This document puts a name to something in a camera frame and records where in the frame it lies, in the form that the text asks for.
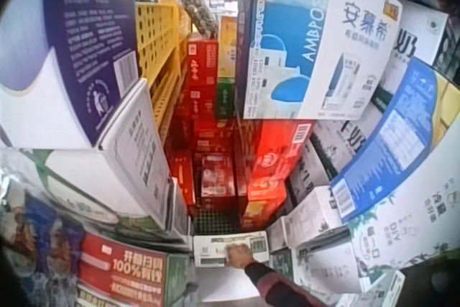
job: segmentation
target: human hand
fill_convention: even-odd
[[[244,269],[247,265],[255,262],[250,248],[245,244],[230,244],[226,247],[226,266],[236,269]]]

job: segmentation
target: barcode label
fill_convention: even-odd
[[[337,206],[341,217],[345,217],[356,209],[351,197],[351,191],[345,179],[341,179],[333,188],[332,192],[336,197]]]
[[[123,96],[131,85],[138,79],[136,52],[132,51],[118,60],[114,61],[116,82],[118,83],[120,95]]]
[[[293,144],[303,143],[308,136],[310,127],[311,124],[301,124],[297,126],[297,131],[295,131]]]
[[[188,46],[188,54],[189,55],[196,55],[196,45],[189,45]]]
[[[267,251],[267,243],[265,238],[261,239],[251,239],[250,247],[252,253],[263,253]]]

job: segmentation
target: sleeve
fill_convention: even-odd
[[[274,307],[323,307],[317,298],[269,267],[253,262],[244,269],[265,301]]]

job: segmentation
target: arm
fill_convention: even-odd
[[[228,248],[229,266],[244,268],[265,301],[274,307],[324,306],[317,298],[290,282],[273,269],[256,262],[251,250],[244,245]]]

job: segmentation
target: red box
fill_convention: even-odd
[[[217,84],[219,44],[198,36],[187,42],[187,61],[190,86],[214,86]]]
[[[190,108],[190,117],[192,120],[198,119],[214,119],[216,114],[215,101],[196,101],[192,100]]]
[[[175,104],[173,116],[176,118],[189,119],[191,104],[190,90],[188,88],[187,81],[184,81],[182,90],[180,91],[178,100]]]
[[[192,152],[175,151],[171,162],[171,176],[178,179],[180,189],[187,204],[188,213],[196,214],[195,183],[193,181]]]
[[[78,279],[118,301],[136,306],[164,306],[167,256],[86,233]]]
[[[197,139],[194,148],[197,152],[230,152],[232,144],[231,138]]]
[[[234,119],[198,119],[193,123],[193,138],[232,138],[234,133],[234,126]]]
[[[270,176],[251,178],[238,133],[235,135],[235,169],[241,230],[262,229],[286,199],[284,180]]]
[[[192,145],[192,121],[172,116],[169,137],[172,146],[178,149],[188,149]]]
[[[236,208],[233,162],[231,155],[206,155],[201,174],[201,203],[206,210]]]
[[[313,120],[241,120],[238,123],[249,179],[286,179],[294,168]]]

